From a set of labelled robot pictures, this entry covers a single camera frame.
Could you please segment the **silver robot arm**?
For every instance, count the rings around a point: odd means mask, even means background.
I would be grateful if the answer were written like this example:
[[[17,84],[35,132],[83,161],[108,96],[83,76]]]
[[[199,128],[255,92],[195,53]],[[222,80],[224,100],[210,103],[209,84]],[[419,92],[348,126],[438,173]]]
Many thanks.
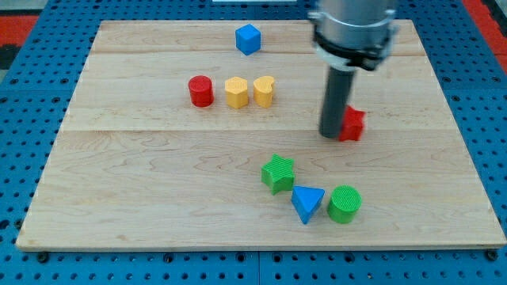
[[[318,0],[307,16],[316,54],[330,67],[373,71],[390,54],[396,0]]]

